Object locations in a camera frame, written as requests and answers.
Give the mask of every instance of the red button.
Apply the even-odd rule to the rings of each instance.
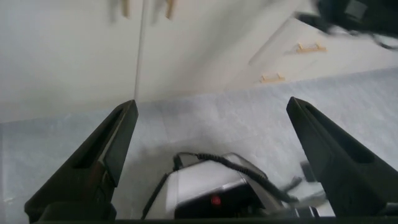
[[[213,196],[211,197],[211,204],[212,204],[212,205],[221,205],[221,199],[220,199],[220,197],[217,196],[217,195],[213,195]]]

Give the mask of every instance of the drawer handle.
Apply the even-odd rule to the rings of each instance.
[[[122,14],[124,17],[130,17],[130,0],[122,0]]]
[[[174,0],[167,0],[166,18],[170,19],[173,14]]]
[[[296,50],[297,53],[310,53],[310,52],[326,52],[328,51],[326,47],[321,47],[319,43],[315,44],[315,47],[308,47],[304,48],[300,43],[298,43],[298,49]]]
[[[280,75],[280,73],[276,73],[277,77],[276,78],[267,78],[264,75],[261,77],[260,82],[261,83],[275,83],[275,82],[283,82],[286,81],[286,78]]]

